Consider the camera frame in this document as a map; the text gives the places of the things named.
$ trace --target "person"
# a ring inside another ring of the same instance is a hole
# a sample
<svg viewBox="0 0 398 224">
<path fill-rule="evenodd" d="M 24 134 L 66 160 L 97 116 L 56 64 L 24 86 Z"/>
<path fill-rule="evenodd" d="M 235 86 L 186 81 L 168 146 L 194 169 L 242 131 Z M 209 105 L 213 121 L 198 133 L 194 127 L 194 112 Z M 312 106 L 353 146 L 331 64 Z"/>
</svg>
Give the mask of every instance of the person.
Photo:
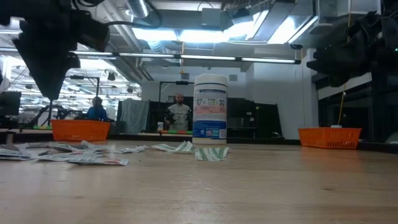
<svg viewBox="0 0 398 224">
<path fill-rule="evenodd" d="M 173 114 L 174 122 L 165 118 L 165 123 L 170 125 L 170 130 L 173 131 L 188 131 L 188 114 L 189 106 L 183 104 L 184 96 L 177 93 L 175 95 L 176 104 L 169 106 L 168 110 Z"/>
<path fill-rule="evenodd" d="M 86 117 L 88 119 L 106 121 L 108 119 L 108 115 L 106 114 L 106 110 L 102 107 L 102 99 L 98 96 L 94 97 L 93 106 L 88 109 Z"/>
</svg>

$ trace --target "white wall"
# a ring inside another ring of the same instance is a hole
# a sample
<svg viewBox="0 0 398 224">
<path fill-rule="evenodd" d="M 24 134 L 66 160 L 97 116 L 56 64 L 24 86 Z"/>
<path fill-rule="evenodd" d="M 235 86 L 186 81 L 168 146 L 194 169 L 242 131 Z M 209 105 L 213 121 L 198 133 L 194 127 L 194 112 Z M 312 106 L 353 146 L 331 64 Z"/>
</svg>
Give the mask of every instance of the white wall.
<svg viewBox="0 0 398 224">
<path fill-rule="evenodd" d="M 312 71 L 306 66 L 308 58 L 301 65 L 255 63 L 246 77 L 248 98 L 278 105 L 286 139 L 299 139 L 298 128 L 318 126 L 317 91 L 311 81 Z"/>
<path fill-rule="evenodd" d="M 147 68 L 150 75 L 155 81 L 142 82 L 142 100 L 159 100 L 159 82 L 175 82 L 181 80 L 179 67 L 149 67 Z M 236 82 L 228 82 L 228 97 L 231 98 L 245 98 L 246 90 L 246 74 L 240 71 L 240 68 L 211 68 L 210 70 L 202 67 L 187 67 L 183 69 L 185 73 L 190 74 L 189 82 L 195 82 L 195 78 L 198 75 L 204 73 L 214 73 L 218 75 L 224 75 L 229 78 L 229 75 L 238 75 L 238 80 Z M 181 93 L 185 96 L 193 96 L 193 85 L 176 85 L 170 84 L 167 87 L 167 83 L 162 84 L 162 96 L 161 102 L 166 102 L 169 96 L 175 95 L 176 93 Z"/>
</svg>

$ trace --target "orange basket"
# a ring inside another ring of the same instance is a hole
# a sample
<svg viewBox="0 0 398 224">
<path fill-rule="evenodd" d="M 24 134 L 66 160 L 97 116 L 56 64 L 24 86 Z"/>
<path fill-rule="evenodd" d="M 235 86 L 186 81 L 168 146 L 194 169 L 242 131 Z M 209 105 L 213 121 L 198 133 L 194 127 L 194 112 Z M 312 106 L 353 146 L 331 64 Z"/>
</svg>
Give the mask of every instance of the orange basket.
<svg viewBox="0 0 398 224">
<path fill-rule="evenodd" d="M 302 146 L 356 149 L 361 128 L 299 128 Z"/>
<path fill-rule="evenodd" d="M 51 120 L 56 141 L 103 141 L 111 123 L 102 121 Z"/>
</svg>

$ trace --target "wooden tabletop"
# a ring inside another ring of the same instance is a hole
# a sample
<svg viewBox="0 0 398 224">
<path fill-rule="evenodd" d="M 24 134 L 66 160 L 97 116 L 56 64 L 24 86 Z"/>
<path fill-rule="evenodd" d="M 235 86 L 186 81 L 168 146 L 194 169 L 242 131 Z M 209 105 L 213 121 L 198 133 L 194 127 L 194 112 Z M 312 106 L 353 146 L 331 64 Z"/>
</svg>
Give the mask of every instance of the wooden tabletop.
<svg viewBox="0 0 398 224">
<path fill-rule="evenodd" d="M 0 223 L 398 223 L 396 155 L 230 146 L 221 162 L 154 149 L 117 167 L 0 161 Z"/>
</svg>

